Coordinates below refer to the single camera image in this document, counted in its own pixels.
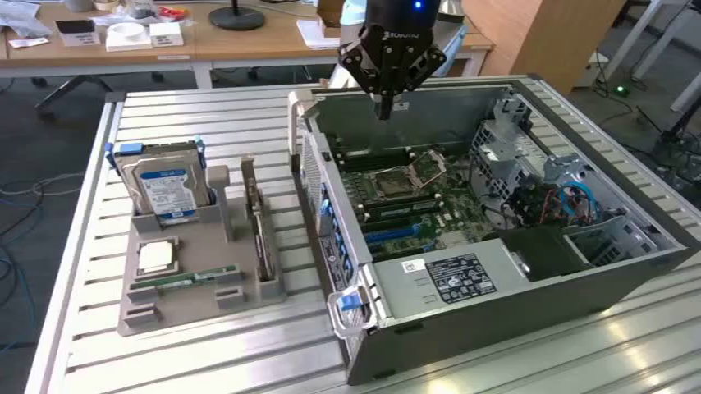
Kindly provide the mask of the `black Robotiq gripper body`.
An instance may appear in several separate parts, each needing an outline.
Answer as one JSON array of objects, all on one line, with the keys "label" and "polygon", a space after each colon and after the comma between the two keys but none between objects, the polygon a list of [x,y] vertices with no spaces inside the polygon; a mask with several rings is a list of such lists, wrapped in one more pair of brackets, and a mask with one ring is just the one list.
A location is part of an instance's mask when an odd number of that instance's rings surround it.
[{"label": "black Robotiq gripper body", "polygon": [[368,2],[360,39],[381,71],[382,82],[389,82],[390,67],[405,47],[436,45],[434,25],[440,5],[438,1]]}]

